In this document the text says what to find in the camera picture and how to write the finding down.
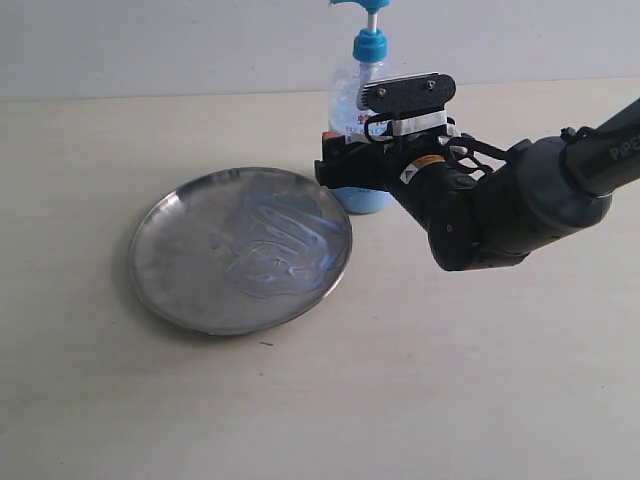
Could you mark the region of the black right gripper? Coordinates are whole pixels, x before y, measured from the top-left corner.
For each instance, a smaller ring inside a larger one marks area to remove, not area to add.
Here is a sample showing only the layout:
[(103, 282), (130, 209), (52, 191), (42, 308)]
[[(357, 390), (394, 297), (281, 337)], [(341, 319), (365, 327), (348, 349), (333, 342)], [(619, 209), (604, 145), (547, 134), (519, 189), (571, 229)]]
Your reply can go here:
[(376, 146), (355, 135), (326, 131), (314, 174), (330, 189), (354, 187), (386, 192), (395, 200), (438, 200), (465, 189), (465, 174), (452, 161), (450, 148), (437, 137)]

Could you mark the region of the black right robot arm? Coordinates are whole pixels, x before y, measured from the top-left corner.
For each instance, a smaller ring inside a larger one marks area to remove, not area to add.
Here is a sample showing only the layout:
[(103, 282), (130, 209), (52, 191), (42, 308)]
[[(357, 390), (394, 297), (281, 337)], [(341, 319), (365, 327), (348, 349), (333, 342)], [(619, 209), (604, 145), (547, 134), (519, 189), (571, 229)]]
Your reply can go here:
[(458, 133), (438, 111), (388, 119), (380, 136), (325, 133), (317, 181), (389, 193), (427, 232), (446, 271), (514, 266), (600, 223), (639, 177), (639, 106), (596, 128), (502, 150)]

